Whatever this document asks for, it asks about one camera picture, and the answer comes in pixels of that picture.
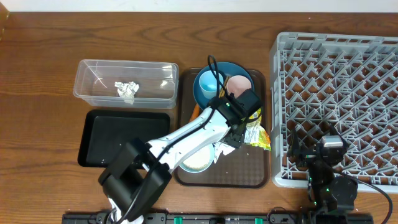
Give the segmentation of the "light blue rice bowl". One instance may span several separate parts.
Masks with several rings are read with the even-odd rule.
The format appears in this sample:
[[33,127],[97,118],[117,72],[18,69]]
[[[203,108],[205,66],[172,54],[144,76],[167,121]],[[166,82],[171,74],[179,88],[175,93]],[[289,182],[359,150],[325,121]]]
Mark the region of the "light blue rice bowl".
[[203,172],[213,163],[215,158],[215,149],[212,144],[201,148],[194,155],[180,164],[180,168],[189,173]]

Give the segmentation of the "yellow green snack wrapper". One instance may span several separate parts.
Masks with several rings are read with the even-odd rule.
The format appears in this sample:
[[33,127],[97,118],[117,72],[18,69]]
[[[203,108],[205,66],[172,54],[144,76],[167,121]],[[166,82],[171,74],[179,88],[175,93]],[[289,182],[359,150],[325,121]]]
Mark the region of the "yellow green snack wrapper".
[[252,122],[246,124],[246,131],[244,134],[244,143],[254,147],[263,148],[263,150],[271,150],[271,140],[262,127],[261,121],[261,109],[258,109],[254,114],[252,114],[249,119],[253,119]]

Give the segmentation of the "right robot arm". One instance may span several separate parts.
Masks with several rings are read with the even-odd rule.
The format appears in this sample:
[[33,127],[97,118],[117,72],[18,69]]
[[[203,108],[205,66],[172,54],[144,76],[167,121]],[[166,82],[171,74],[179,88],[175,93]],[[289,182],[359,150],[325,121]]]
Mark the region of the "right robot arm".
[[340,163],[348,143],[332,126],[320,142],[304,147],[293,130],[287,153],[298,168],[307,168],[308,199],[315,209],[303,215],[300,223],[348,223],[349,211],[354,209],[358,184],[348,177],[335,177],[333,166]]

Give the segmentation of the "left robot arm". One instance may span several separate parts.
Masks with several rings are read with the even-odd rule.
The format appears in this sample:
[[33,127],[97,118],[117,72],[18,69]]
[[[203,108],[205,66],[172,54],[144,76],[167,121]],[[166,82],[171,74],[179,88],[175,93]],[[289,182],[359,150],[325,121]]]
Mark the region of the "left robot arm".
[[251,115],[262,101],[252,89],[212,98],[196,119],[162,138],[127,142],[98,182],[118,223],[141,219],[165,190],[172,172],[200,149],[221,142],[239,148]]

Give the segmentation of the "white napkin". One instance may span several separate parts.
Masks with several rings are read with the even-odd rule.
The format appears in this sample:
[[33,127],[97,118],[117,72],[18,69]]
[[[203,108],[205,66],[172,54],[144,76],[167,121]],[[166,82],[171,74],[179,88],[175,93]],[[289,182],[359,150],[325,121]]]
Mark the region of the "white napkin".
[[213,159],[214,163],[217,163],[217,160],[221,154],[226,156],[235,150],[234,147],[232,147],[228,144],[225,144],[223,142],[216,142],[213,146],[214,146],[214,150],[215,150],[215,156]]

